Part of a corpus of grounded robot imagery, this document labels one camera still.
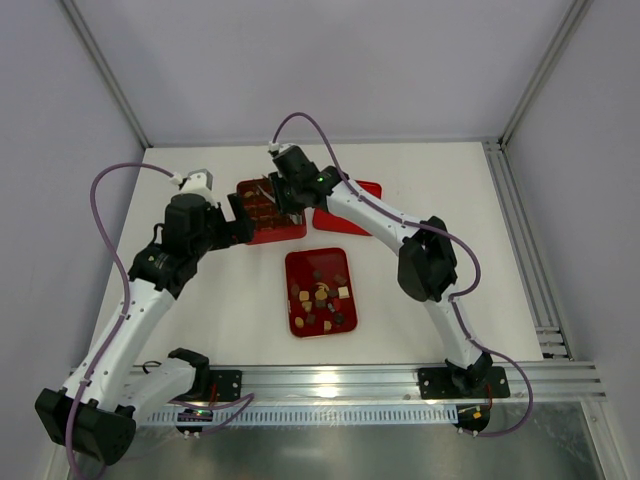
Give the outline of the metal serving tongs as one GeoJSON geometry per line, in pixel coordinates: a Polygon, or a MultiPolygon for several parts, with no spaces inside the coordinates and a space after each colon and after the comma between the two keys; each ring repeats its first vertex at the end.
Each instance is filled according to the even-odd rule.
{"type": "Polygon", "coordinates": [[[288,217],[292,223],[296,226],[299,226],[303,223],[303,218],[302,215],[300,213],[293,213],[293,212],[289,212],[287,210],[285,210],[277,201],[276,195],[275,195],[275,187],[272,185],[271,181],[269,180],[269,178],[265,175],[263,175],[260,179],[257,180],[257,189],[262,189],[265,191],[265,193],[267,194],[266,196],[264,196],[267,200],[269,200],[277,209],[278,213],[282,216],[288,217]],[[271,190],[267,191],[265,189],[265,185],[269,185],[271,190]]]}

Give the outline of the red compartment chocolate box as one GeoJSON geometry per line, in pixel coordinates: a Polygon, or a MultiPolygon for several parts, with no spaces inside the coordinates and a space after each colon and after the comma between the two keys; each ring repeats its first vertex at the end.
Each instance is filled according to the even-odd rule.
{"type": "Polygon", "coordinates": [[[245,209],[255,221],[255,236],[250,245],[282,242],[303,238],[307,233],[307,225],[304,216],[303,223],[296,226],[292,221],[278,213],[275,206],[264,196],[257,192],[257,180],[244,180],[237,184],[236,193],[242,198],[245,209]],[[253,191],[254,195],[245,198],[247,191],[253,191]]]}

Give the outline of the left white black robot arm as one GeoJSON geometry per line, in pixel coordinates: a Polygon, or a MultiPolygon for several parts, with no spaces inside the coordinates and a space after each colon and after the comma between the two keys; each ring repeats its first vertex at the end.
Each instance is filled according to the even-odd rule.
{"type": "Polygon", "coordinates": [[[255,224],[241,198],[231,194],[228,200],[232,221],[202,195],[172,197],[152,242],[127,271],[124,297],[100,339],[59,390],[39,394],[36,412],[68,456],[81,453],[113,465],[129,449],[138,422],[174,399],[206,395],[209,360],[186,348],[171,351],[143,379],[127,379],[140,350],[196,275],[202,258],[252,241],[255,224]]]}

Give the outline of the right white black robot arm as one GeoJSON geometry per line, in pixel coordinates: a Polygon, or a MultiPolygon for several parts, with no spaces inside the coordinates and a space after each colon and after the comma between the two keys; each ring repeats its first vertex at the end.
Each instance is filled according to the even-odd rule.
{"type": "Polygon", "coordinates": [[[278,209],[293,214],[317,208],[386,245],[397,256],[401,290],[423,304],[437,329],[454,387],[464,396],[483,387],[492,359],[477,345],[455,304],[457,258],[444,222],[389,207],[337,166],[318,169],[298,145],[272,142],[268,151],[277,168],[269,180],[278,209]]]}

